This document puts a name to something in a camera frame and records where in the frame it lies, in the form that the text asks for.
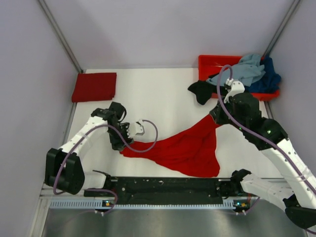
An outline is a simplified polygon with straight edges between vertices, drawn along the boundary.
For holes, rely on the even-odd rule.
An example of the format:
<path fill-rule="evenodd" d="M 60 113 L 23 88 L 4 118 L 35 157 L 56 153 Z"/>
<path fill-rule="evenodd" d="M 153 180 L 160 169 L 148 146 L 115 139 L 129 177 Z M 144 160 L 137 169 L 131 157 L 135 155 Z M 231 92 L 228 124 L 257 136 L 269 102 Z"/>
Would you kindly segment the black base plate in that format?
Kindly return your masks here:
<path fill-rule="evenodd" d="M 111 177 L 103 188 L 117 194 L 118 205 L 222 204 L 250 196 L 229 178 Z"/>

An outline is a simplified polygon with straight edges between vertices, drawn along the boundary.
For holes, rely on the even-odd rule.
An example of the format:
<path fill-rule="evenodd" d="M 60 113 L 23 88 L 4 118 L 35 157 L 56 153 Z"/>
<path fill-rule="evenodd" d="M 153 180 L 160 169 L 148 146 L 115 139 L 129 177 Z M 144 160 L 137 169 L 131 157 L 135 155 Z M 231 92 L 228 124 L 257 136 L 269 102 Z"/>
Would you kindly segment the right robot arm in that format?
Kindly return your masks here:
<path fill-rule="evenodd" d="M 210 115 L 218 125 L 230 124 L 267 157 L 280 172 L 289 190 L 242 169 L 232 174 L 235 195 L 254 194 L 285 212 L 292 223 L 316 233 L 316 177 L 295 151 L 288 134 L 274 119 L 265 118 L 259 101 L 249 93 L 219 98 Z"/>

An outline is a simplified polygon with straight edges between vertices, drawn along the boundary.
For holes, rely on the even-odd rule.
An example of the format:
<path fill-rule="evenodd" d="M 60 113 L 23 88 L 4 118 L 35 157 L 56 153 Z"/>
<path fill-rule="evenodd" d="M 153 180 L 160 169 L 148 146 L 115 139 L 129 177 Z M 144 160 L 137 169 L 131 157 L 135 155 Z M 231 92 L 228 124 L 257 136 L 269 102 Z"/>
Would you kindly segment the folded dark red t-shirt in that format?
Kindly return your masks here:
<path fill-rule="evenodd" d="M 80 103 L 112 100 L 116 94 L 116 82 L 116 73 L 78 74 L 71 101 Z"/>

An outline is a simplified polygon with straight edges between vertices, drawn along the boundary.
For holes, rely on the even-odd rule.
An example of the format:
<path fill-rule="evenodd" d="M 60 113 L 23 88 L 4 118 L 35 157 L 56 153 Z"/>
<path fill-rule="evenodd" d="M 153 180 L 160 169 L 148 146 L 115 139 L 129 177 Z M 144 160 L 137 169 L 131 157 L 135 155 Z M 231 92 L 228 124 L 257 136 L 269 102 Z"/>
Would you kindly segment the dark blue t-shirt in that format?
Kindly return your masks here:
<path fill-rule="evenodd" d="M 281 76 L 275 72 L 272 58 L 266 56 L 261 60 L 260 65 L 264 66 L 265 74 L 261 79 L 252 83 L 251 86 L 248 87 L 248 92 L 268 94 L 275 93 L 277 90 L 279 90 Z"/>

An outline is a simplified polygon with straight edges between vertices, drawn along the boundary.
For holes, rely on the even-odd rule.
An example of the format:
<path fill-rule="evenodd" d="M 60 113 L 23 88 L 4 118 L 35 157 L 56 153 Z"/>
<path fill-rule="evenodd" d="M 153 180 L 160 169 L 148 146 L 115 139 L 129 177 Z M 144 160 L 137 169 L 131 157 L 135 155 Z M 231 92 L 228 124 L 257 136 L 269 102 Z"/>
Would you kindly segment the red plastic bin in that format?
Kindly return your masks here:
<path fill-rule="evenodd" d="M 220 72 L 221 68 L 228 65 L 235 65 L 241 56 L 222 56 L 222 55 L 200 55 L 198 57 L 198 79 L 206 81 L 210 76 Z M 251 93 L 260 101 L 271 101 L 279 96 L 279 90 L 275 93 Z"/>

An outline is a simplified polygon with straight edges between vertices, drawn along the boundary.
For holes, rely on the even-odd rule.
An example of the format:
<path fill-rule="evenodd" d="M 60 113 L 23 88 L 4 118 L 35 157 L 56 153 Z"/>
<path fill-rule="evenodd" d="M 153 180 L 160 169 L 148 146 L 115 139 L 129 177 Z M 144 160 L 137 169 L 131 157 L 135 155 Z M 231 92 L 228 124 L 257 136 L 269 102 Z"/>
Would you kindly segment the light blue t-shirt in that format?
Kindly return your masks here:
<path fill-rule="evenodd" d="M 265 66 L 260 64 L 260 54 L 247 54 L 239 62 L 232 66 L 234 80 L 239 80 L 244 86 L 250 87 L 259 81 L 265 72 Z"/>

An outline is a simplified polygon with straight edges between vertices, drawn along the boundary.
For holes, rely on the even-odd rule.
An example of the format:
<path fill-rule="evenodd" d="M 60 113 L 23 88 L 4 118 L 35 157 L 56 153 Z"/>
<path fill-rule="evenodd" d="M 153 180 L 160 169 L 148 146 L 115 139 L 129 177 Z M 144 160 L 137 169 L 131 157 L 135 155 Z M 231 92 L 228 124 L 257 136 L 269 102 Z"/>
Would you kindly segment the bright red t-shirt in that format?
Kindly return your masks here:
<path fill-rule="evenodd" d="M 131 147 L 125 148 L 121 154 L 128 158 L 146 158 L 168 169 L 181 172 L 188 176 L 211 178 L 220 172 L 216 158 L 217 125 L 209 115 L 199 122 L 176 135 L 157 141 L 155 146 L 145 153 L 153 142 L 135 141 Z"/>

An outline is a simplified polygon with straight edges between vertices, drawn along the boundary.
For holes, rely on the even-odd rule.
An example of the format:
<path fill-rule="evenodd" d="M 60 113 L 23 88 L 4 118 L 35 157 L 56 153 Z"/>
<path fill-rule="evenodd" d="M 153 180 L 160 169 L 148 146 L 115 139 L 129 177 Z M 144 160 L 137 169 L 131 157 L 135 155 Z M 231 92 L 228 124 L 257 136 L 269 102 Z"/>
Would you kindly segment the aluminium frame rail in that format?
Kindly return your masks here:
<path fill-rule="evenodd" d="M 274 118 L 287 133 L 287 140 L 278 143 L 278 146 L 290 157 L 289 181 L 297 199 L 309 199 L 313 194 L 313 184 L 309 182 L 308 171 L 314 170 L 314 118 L 315 113 L 304 103 L 291 101 L 272 102 L 269 109 Z"/>

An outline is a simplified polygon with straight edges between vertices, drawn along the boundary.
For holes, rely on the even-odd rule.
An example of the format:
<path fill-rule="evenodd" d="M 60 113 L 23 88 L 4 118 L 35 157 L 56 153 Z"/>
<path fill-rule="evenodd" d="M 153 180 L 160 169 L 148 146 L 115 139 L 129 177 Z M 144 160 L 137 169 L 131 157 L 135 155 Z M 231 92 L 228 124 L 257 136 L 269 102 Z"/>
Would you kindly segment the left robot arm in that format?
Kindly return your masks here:
<path fill-rule="evenodd" d="M 108 109 L 95 109 L 72 139 L 47 152 L 44 183 L 62 193 L 76 195 L 81 190 L 95 189 L 102 196 L 108 195 L 112 184 L 106 180 L 107 174 L 84 171 L 83 158 L 102 135 L 109 135 L 115 151 L 122 151 L 133 142 L 127 134 L 130 123 L 123 122 L 126 114 L 126 108 L 117 102 L 112 102 Z"/>

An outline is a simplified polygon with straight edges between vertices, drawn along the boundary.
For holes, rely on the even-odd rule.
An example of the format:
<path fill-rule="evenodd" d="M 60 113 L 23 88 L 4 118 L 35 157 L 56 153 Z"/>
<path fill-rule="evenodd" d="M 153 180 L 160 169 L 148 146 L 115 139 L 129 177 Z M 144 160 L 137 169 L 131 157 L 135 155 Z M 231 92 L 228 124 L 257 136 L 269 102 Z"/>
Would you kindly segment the black t-shirt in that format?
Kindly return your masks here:
<path fill-rule="evenodd" d="M 217 90 L 215 85 L 198 80 L 188 87 L 188 91 L 196 96 L 196 100 L 200 105 L 205 105 Z"/>

